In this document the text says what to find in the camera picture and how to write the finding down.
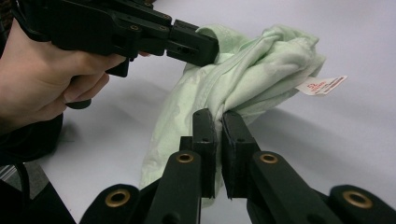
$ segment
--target black cable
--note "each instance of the black cable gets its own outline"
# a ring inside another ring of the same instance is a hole
[[[29,175],[27,174],[26,167],[23,163],[17,163],[14,166],[17,169],[21,180],[22,210],[24,210],[29,206],[30,203]]]

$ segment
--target white background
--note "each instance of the white background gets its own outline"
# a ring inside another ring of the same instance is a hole
[[[313,189],[367,189],[396,207],[396,1],[158,0],[155,9],[202,26],[218,23],[249,37],[281,23],[320,37],[327,57],[319,76],[348,79],[326,97],[298,93],[249,126]],[[112,77],[84,110],[67,110],[56,152],[40,161],[72,216],[80,221],[103,189],[138,186],[155,121],[184,63],[137,58],[127,78]],[[250,223],[244,200],[224,190],[203,209],[203,224]]]

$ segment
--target finger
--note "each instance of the finger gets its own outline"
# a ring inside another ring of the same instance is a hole
[[[93,98],[108,83],[108,81],[109,75],[104,73],[90,90],[82,93],[77,99],[75,99],[75,101],[80,102]]]
[[[125,57],[118,54],[103,56],[84,51],[75,50],[58,62],[59,69],[69,76],[99,74],[119,65]]]
[[[148,57],[148,56],[150,56],[149,53],[146,53],[146,52],[144,52],[144,51],[139,51],[139,55],[140,55],[140,56],[143,56],[143,57]]]
[[[66,103],[75,102],[81,94],[92,89],[102,76],[103,72],[98,75],[73,77],[70,85],[64,91],[64,101]]]
[[[37,110],[32,115],[32,118],[35,119],[33,122],[54,119],[58,115],[62,114],[66,108],[67,106],[64,104],[64,98],[60,96],[50,104],[45,105]]]

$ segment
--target light green cloth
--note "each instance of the light green cloth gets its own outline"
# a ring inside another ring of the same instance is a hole
[[[143,164],[141,188],[161,177],[168,157],[178,151],[180,136],[192,135],[192,113],[209,108],[220,139],[225,111],[238,112],[249,124],[294,95],[294,87],[308,76],[315,77],[325,61],[316,54],[317,37],[282,25],[264,30],[255,39],[221,25],[198,32],[219,41],[219,56],[205,67],[186,65],[157,121]],[[219,160],[217,166],[218,189]]]

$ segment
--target black sleeve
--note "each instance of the black sleeve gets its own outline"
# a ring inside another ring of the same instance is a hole
[[[0,136],[0,166],[33,161],[53,151],[62,129],[63,114]]]

